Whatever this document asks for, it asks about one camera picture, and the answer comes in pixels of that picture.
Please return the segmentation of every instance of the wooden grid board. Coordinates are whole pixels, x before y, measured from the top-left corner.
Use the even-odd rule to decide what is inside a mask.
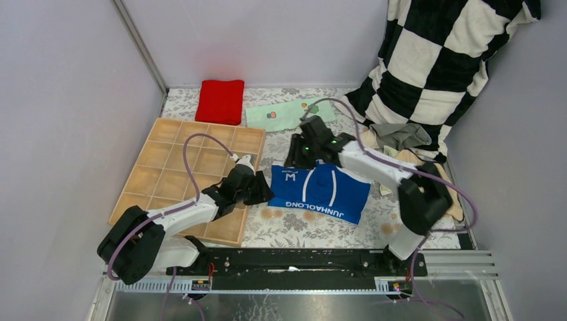
[[[144,210],[159,209],[195,197],[195,188],[183,163],[183,144],[187,137],[198,132],[214,136],[239,157],[250,154],[252,165],[258,169],[265,141],[264,129],[158,118],[120,194],[109,224],[114,225],[133,205]],[[218,183],[235,166],[221,146],[203,137],[195,137],[189,142],[187,160],[200,190]],[[180,234],[240,246],[248,210],[248,206],[240,203],[232,213],[216,221],[193,226]]]

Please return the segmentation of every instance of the gray wall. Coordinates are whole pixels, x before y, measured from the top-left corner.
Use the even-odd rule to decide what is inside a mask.
[[[109,1],[0,7],[0,320],[84,320],[160,92]]]
[[[358,86],[376,65],[387,0],[125,0],[171,87]]]
[[[495,254],[515,320],[530,321],[564,319],[567,302],[567,1],[542,2],[543,19],[491,61],[449,137],[481,211],[475,236]]]

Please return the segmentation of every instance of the black and white checkered cloth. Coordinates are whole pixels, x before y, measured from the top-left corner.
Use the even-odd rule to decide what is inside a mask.
[[[445,162],[444,139],[488,81],[487,60],[518,25],[539,20],[539,0],[390,0],[379,65],[342,100],[365,124],[420,124],[417,152]]]

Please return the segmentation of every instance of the folded red cloth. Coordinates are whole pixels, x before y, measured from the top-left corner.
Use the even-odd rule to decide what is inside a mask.
[[[201,85],[199,107],[195,114],[197,122],[240,125],[242,122],[242,99],[244,81],[205,80]]]

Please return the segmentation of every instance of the light green cloth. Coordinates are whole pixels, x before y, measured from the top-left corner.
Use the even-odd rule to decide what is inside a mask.
[[[263,128],[266,132],[294,129],[300,125],[300,118],[305,114],[307,107],[320,98],[244,108],[246,125],[251,128]],[[336,120],[333,106],[331,106],[329,101],[318,103],[317,106],[312,108],[309,116],[311,115],[321,117],[324,122],[334,122]]]

